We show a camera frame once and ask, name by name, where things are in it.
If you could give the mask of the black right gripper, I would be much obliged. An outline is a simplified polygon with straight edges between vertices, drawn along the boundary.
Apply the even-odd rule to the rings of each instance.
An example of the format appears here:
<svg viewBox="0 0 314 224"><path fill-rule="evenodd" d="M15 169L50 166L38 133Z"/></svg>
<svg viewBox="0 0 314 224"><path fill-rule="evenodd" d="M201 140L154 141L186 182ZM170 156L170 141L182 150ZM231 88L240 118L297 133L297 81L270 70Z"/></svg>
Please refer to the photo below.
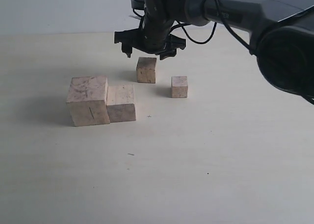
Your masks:
<svg viewBox="0 0 314 224"><path fill-rule="evenodd" d="M172 34L165 37L149 39L139 29L114 32L114 43L121 43L121 51L131 58L133 48L147 54L159 55L160 60L177 55L177 49L185 49L186 40Z"/></svg>

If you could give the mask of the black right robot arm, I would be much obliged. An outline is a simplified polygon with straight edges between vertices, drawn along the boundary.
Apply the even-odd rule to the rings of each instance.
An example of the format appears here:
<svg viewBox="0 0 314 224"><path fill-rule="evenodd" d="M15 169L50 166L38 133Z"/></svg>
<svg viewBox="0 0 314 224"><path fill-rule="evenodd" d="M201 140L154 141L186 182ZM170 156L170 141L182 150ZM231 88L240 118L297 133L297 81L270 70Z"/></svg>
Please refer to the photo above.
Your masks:
<svg viewBox="0 0 314 224"><path fill-rule="evenodd" d="M131 0L131 7L144 12L139 27L114 33L127 56L137 49L174 57L186 46L174 29L220 23L249 33L242 45L272 86L313 102L314 0Z"/></svg>

